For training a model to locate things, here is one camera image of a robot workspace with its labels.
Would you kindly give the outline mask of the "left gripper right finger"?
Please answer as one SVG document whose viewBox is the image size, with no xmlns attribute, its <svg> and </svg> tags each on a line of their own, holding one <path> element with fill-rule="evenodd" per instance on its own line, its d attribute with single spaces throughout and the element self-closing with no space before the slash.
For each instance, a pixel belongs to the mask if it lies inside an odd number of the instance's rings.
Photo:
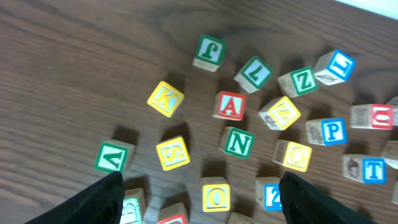
<svg viewBox="0 0 398 224">
<path fill-rule="evenodd" d="M 287 223 L 374 224 L 293 172 L 284 173 L 279 192 Z"/>
</svg>

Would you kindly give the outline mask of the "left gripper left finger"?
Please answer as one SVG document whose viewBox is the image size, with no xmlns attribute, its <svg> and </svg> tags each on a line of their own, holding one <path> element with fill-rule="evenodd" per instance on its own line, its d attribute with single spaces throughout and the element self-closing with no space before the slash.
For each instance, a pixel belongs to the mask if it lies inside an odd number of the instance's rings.
<svg viewBox="0 0 398 224">
<path fill-rule="evenodd" d="M 124 195 L 122 173 L 114 171 L 26 224 L 119 224 Z"/>
</svg>

